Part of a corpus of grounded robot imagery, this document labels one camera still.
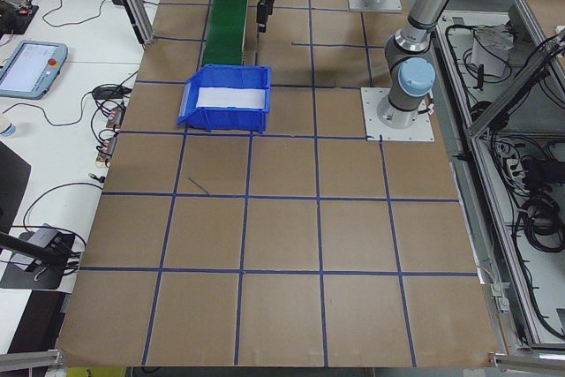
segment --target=floor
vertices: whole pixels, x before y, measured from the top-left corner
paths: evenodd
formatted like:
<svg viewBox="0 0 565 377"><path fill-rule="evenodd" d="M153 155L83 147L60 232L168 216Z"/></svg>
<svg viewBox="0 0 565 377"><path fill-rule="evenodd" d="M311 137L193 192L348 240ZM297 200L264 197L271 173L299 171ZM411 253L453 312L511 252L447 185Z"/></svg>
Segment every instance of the floor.
<svg viewBox="0 0 565 377"><path fill-rule="evenodd" d="M438 125L365 140L402 14L250 1L267 131L177 128L211 0L162 0L58 347L70 365L485 366L496 351Z"/></svg>

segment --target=black cable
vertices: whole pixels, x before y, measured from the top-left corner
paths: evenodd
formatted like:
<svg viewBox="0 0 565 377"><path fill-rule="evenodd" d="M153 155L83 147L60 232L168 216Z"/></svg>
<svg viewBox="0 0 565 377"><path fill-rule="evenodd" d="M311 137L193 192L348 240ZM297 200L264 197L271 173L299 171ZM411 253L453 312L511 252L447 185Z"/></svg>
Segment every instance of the black cable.
<svg viewBox="0 0 565 377"><path fill-rule="evenodd" d="M533 139L528 138L528 137L522 137L522 136L519 136L519 138L518 137L516 137L516 138L530 142L533 146L541 148L542 152L545 153L545 150L543 149L543 147L541 147L541 145L536 140L533 140ZM491 155L493 156L494 167L497 169L497 172L499 172L499 174L500 174L501 173L501 166L500 166L499 160L496 157L496 153L495 153L496 143L506 143L506 142L504 142L502 140L497 140L497 133L492 132L491 137L490 137L490 141L489 141L489 145L490 145L489 151L490 151ZM524 257L522 256L522 253L520 251L520 247L519 247L519 244L518 244L518 237L519 237L518 233L520 231L523 231L528 242L535 249L538 249L542 252L561 252L563 250L563 248L565 248L565 240L564 240L565 237L563 236L564 233L565 233L565 227L563 226L563 222L561 221L561 219L557 215L557 211L552 206L551 198L549 198L545 194L532 193L530 198L528 200L526 200L524 203L522 203L522 204L517 203L514 191L512 189L509 189L509 185L507 184L505 178L502 175L501 175L501 180L502 180L502 183L504 184L504 187L506 189L508 198L510 199L510 203L514 203L516 205L516 210L519 211L518 217L516 218L515 209L513 207L511 208L511 213L512 213L511 238L512 238L512 241L513 241L514 250L516 252L516 257L518 258L519 266L520 266L522 273L524 275L524 280L526 282L526 287L527 287L527 290L528 290L528 296L530 298L534 313L536 314L536 317L538 318L540 324L549 333L551 333L555 337L560 338L561 340L565 340L565 335L563 333L557 331L555 328L553 328L547 322L546 317L543 315L543 313L541 313L541 310L539 309L538 300L536 299L536 294L535 294L534 286L533 286L533 278L532 278L530 270L525 265L526 261L524 260ZM542 203L544 205L543 206L544 214L543 215L536 214L536 211L537 211L536 208L539 208L540 205L542 205ZM538 225L536 223L537 218L541 218L543 220L541 222L545 222L547 219L549 219L549 221L551 222L551 225L543 225L543 224ZM548 233L552 230L558 231L560 239L559 239L557 245L547 246L539 240L539 236L541 235L540 233L548 235Z"/></svg>
<svg viewBox="0 0 565 377"><path fill-rule="evenodd" d="M472 99L475 103L478 103L478 99L473 95L473 93L471 93L471 90L469 90L469 88L467 87L467 83L465 82L465 78L463 76L463 74L461 73L461 70L459 69L459 65L457 64L457 54L456 54L456 50L453 47L453 44L451 43L451 40L449 39L451 30L454 29L466 29L466 30L472 30L472 26L462 26L462 25L458 25L458 24L454 24L452 26L448 26L445 29L445 38L446 41L448 43L448 49L449 49L449 53L451 54L451 59L453 60L453 64L455 66L456 69L456 73L457 73L457 77L459 77L459 81L461 82L461 86L463 87L464 93L465 93L465 102L467 103L467 109L471 110L471 101L470 99Z"/></svg>
<svg viewBox="0 0 565 377"><path fill-rule="evenodd" d="M142 366L142 367L141 367L141 371L143 371L143 373L145 373L145 374L156 373L156 372L159 371L160 369L161 369L160 366L154 366L154 367Z"/></svg>
<svg viewBox="0 0 565 377"><path fill-rule="evenodd" d="M565 340L565 335L557 331L555 328L551 327L551 325L547 322L546 317L544 316L543 313L541 313L541 310L539 309L538 300L536 298L536 294L533 288L533 279L530 270L526 267L524 257L522 256L522 252L520 251L520 246L518 245L517 233L518 233L518 227L517 225L515 225L512 230L512 241L514 245L514 250L516 251L518 262L520 264L520 268L522 270L522 274L524 275L524 279L526 281L526 287L528 290L528 295L530 297L531 306L533 307L536 317L538 318L538 321L541 323L543 328L545 328L553 336L561 340Z"/></svg>
<svg viewBox="0 0 565 377"><path fill-rule="evenodd" d="M53 13L55 11L59 11L60 9L63 8L63 0L59 0L59 5L56 8L45 12L41 16L41 19L43 20L43 22L45 22L45 24L47 24L48 26L52 26L54 28L61 28L62 26L78 26L80 24L84 24L85 22L99 18L102 15L102 7L103 7L103 5L106 1L108 1L108 0L102 0L100 2L100 5L98 6L98 13L96 15L94 15L93 17L82 19L81 21L76 21L76 22L64 22L63 24L51 24L49 21L47 21L47 16L50 15L51 13Z"/></svg>
<svg viewBox="0 0 565 377"><path fill-rule="evenodd" d="M95 184L93 184L93 183L83 183L83 182L78 182L78 183L65 183L65 184L63 184L63 185L56 185L55 187L52 187L52 188L48 189L46 192L44 192L42 195L40 195L37 199L35 199L35 200L32 202L32 204L27 208L27 210L26 210L26 212L24 213L24 216L23 216L23 218L22 218L22 223L23 223L24 229L26 229L26 231L30 231L30 229L28 229L27 224L26 224L27 218L29 217L29 214L31 213L31 211L32 211L32 209L34 208L34 206L37 205L37 203L38 203L41 199L43 199L43 198L44 198L45 196L47 196L49 193L54 192L55 190L62 189L62 188L64 188L64 187L69 187L69 186L72 186L72 185L90 185L90 186L92 186L92 187L95 187L95 188L97 188L97 189L102 190L102 187L100 187L99 185L95 185Z"/></svg>
<svg viewBox="0 0 565 377"><path fill-rule="evenodd" d="M90 92L84 93L84 94L82 95L82 98L80 99L80 116L79 116L77 119L75 119L74 121L71 121L70 123L61 123L61 124L57 124L57 123L52 122L52 121L49 119L49 117L47 116L47 112L45 111L44 108L42 108L42 107L39 106L39 105L33 105L32 103L24 103L24 102L15 103L15 104L11 105L10 108L5 109L2 113L5 114L6 112L9 112L10 110L16 108L17 106L27 106L27 107L30 107L30 108L39 109L39 110L43 113L43 117L45 118L45 121L47 121L47 123L48 123L49 125L53 126L53 127L65 127L65 126L68 126L68 125L75 125L75 124L78 124L78 123L82 120L82 118L83 118L83 116L84 116L84 114L85 114L85 105L84 105L84 101L85 101L85 99L87 98L87 96L88 96L89 94L90 94Z"/></svg>
<svg viewBox="0 0 565 377"><path fill-rule="evenodd" d="M531 59L533 58L533 56L536 54L536 52L538 52L539 50L541 50L544 46L546 46L551 40L554 40L555 38L557 38L559 35L556 34L552 37L548 37L547 39L543 40L538 46L536 46L536 48L530 53L530 55L528 55L528 57L526 57L526 60L524 61L524 65L522 65L522 67L518 70L518 72L516 73L516 76L518 76L518 74L520 74L520 72L522 72L524 70L524 68L526 66L528 66L528 64L530 63Z"/></svg>

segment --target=blue tape grid line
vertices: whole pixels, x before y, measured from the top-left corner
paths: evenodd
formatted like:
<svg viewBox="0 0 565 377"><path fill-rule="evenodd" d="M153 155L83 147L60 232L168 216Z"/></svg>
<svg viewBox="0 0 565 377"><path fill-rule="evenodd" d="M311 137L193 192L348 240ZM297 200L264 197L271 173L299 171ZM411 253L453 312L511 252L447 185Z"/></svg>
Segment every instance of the blue tape grid line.
<svg viewBox="0 0 565 377"><path fill-rule="evenodd" d="M239 254L239 279L237 280L237 310L236 310L236 341L233 355L233 365L239 364L239 334L241 330L241 303L243 297L244 275L245 275L245 237L247 236L247 213L249 211L249 184L251 182L251 159L253 150L253 137L249 138L247 147L247 174L245 176L245 203L243 229L241 232L241 250Z"/></svg>
<svg viewBox="0 0 565 377"><path fill-rule="evenodd" d="M210 9L211 9L212 0L208 0L208 3L210 5L207 7L206 19L205 19L205 23L204 23L204 28L202 30L202 40L205 39L206 28L207 28L208 19L209 19L209 16L210 16ZM201 41L200 42L198 64L200 64L203 49L204 49L204 42ZM149 347L151 345L151 335L153 333L154 318L155 318L155 314L156 314L156 311L157 311L157 303L158 303L158 300L159 300L159 291L160 291L160 288L161 288L161 278L162 278L161 269L164 268L165 256L166 256L166 253L167 253L167 243L169 241L170 226L172 224L173 215L174 215L174 211L175 211L175 202L177 200L176 194L177 194L177 190L178 190L178 183L180 181L181 170L182 170L182 167L183 167L183 160L185 158L185 149L186 149L187 138L188 138L187 127L185 127L185 131L184 131L184 134L183 134L183 144L181 146L180 155L178 156L177 174L175 176L174 189L173 189L173 193L172 193L171 200L170 200L169 218L167 220L167 228L165 230L165 237L164 237L164 240L162 242L161 259L160 259L160 262L159 262L159 269L160 270L157 271L157 279L156 279L156 282L155 282L153 304L151 306L151 315L149 317L149 324L147 326L147 335L146 335L145 347L144 347L144 350L143 350L143 358L141 360L141 364L143 366L147 363L147 356L149 354Z"/></svg>
<svg viewBox="0 0 565 377"><path fill-rule="evenodd" d="M403 271L402 266L400 263L400 254L398 252L398 241L396 239L396 228L395 228L395 218L392 210L392 201L390 199L390 189L388 187L388 174L387 174L387 163L385 160L385 150L382 143L382 138L379 140L379 150L380 150L380 159L382 160L382 174L384 176L385 181L385 192L387 194L387 203L388 203L388 216L390 218L390 229L392 232L392 239L393 245L395 247L395 260L396 260L396 267L398 268L398 284L400 285L400 296L403 302L403 312L404 312L404 321L406 322L406 335L408 336L408 345L410 348L410 356L412 361L412 366L417 366L416 362L416 352L414 351L414 341L412 340L412 331L410 327L410 318L408 316L408 306L406 304L406 292L404 290L404 281L403 281Z"/></svg>
<svg viewBox="0 0 565 377"><path fill-rule="evenodd" d="M243 268L180 268L180 267L104 267L82 266L81 271L139 272L171 274L262 274L262 275L375 275L401 277L477 277L478 273L448 271L365 271L317 269L243 269Z"/></svg>
<svg viewBox="0 0 565 377"><path fill-rule="evenodd" d="M321 341L324 358L324 366L329 365L328 359L328 332L326 323L326 293L324 287L324 252L321 233L321 211L320 211L320 158L318 155L318 118L316 115L316 75L314 72L314 49L313 49L313 17L312 0L308 0L308 29L310 37L310 73L312 82L313 102L313 129L314 129L314 165L316 177L316 220L318 223L318 261L320 263L320 313L321 313Z"/></svg>
<svg viewBox="0 0 565 377"><path fill-rule="evenodd" d="M244 194L217 194L217 193L167 193L167 192L102 192L102 196L160 196L177 198L211 198L211 199L244 199ZM271 196L268 194L250 194L249 199L266 200L321 200L321 201L348 201L348 202L417 202L417 203L459 203L457 199L418 199L418 198L347 198L325 196Z"/></svg>

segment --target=metal base plate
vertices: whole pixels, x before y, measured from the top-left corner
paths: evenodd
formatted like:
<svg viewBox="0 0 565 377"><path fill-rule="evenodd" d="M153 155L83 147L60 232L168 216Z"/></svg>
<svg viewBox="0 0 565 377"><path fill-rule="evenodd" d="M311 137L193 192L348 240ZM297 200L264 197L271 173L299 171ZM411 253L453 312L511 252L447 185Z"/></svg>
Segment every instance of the metal base plate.
<svg viewBox="0 0 565 377"><path fill-rule="evenodd" d="M434 141L432 124L428 114L418 115L414 124L404 130L397 130L383 124L377 116L377 106L380 100L388 94L389 90L386 87L361 88L367 140ZM425 110L426 108L426 103L422 101L419 110Z"/></svg>
<svg viewBox="0 0 565 377"><path fill-rule="evenodd" d="M400 0L380 0L377 4L367 5L363 0L349 0L350 11L373 11L373 12L393 12L400 13L403 6Z"/></svg>

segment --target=plug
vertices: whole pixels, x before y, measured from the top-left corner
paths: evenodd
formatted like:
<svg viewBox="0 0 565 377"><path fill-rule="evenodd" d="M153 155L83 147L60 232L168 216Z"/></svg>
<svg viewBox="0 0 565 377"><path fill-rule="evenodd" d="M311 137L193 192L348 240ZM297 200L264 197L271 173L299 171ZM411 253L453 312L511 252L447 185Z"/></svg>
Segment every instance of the plug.
<svg viewBox="0 0 565 377"><path fill-rule="evenodd" d="M122 0L112 0L112 3L116 6L124 6L124 1Z"/></svg>

